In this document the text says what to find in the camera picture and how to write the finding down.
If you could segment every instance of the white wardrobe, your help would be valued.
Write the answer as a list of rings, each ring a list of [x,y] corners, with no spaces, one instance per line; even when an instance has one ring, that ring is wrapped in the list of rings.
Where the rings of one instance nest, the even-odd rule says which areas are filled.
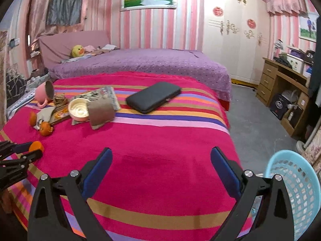
[[[231,79],[259,84],[269,37],[262,0],[204,0],[203,53],[224,65]]]

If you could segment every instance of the pink mug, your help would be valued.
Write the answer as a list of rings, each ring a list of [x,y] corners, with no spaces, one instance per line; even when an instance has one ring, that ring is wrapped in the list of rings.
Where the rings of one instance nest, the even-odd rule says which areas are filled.
[[[38,101],[39,108],[44,108],[52,102],[55,96],[54,86],[50,81],[46,81],[38,86],[35,92],[35,100]]]

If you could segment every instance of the concrete floor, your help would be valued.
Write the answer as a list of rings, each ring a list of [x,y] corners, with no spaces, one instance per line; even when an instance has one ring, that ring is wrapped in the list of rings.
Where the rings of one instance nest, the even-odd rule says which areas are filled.
[[[252,89],[232,85],[233,99],[227,112],[231,138],[243,169],[263,173],[277,151],[296,151],[292,139],[269,108],[255,97]]]

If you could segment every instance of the purple bedspread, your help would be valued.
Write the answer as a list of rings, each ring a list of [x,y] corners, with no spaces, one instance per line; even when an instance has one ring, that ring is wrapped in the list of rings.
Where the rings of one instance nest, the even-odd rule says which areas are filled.
[[[141,71],[192,77],[207,85],[221,100],[230,101],[231,79],[227,69],[198,51],[126,49],[111,51],[50,69],[59,79],[117,71]]]

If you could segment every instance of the plastic basket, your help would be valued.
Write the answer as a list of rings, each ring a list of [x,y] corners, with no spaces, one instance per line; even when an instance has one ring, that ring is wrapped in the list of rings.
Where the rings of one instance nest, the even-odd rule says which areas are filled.
[[[275,174],[283,177],[290,197],[296,241],[319,212],[319,180],[312,166],[298,153],[290,150],[281,150],[271,157],[264,177],[272,178]]]

